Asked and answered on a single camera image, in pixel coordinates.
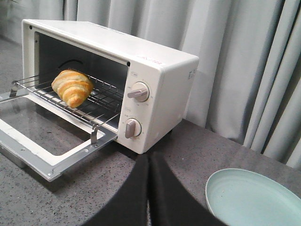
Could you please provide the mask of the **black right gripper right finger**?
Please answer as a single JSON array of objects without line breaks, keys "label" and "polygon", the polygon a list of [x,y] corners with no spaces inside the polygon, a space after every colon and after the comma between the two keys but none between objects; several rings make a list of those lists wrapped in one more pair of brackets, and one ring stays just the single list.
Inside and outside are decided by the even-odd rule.
[{"label": "black right gripper right finger", "polygon": [[161,153],[150,156],[150,217],[153,226],[224,226],[184,188]]}]

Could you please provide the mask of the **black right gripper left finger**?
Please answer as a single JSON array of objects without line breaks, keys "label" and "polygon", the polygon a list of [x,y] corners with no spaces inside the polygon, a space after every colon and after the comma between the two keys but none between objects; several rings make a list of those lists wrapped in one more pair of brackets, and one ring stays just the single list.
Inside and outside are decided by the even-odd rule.
[{"label": "black right gripper left finger", "polygon": [[106,205],[84,226],[145,226],[147,225],[149,160],[147,155],[136,158],[126,181]]}]

